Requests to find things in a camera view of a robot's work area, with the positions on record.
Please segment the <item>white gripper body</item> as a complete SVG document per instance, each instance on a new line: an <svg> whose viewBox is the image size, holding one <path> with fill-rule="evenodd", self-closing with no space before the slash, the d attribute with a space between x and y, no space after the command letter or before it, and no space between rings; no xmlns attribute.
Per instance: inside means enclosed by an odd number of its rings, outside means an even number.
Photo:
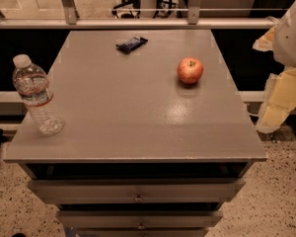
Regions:
<svg viewBox="0 0 296 237"><path fill-rule="evenodd" d="M296 67L296 0L276 25L273 56L285 66Z"/></svg>

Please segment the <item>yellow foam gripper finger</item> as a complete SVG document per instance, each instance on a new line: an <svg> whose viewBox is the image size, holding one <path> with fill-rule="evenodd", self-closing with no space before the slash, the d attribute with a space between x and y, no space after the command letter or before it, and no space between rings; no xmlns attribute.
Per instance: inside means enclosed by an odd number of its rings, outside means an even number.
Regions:
<svg viewBox="0 0 296 237"><path fill-rule="evenodd" d="M259 107L257 131L273 133L296 108L296 68L287 67L266 80L263 102Z"/></svg>
<svg viewBox="0 0 296 237"><path fill-rule="evenodd" d="M276 27L269 29L263 36L253 44L253 49L258 51L273 51L274 33Z"/></svg>

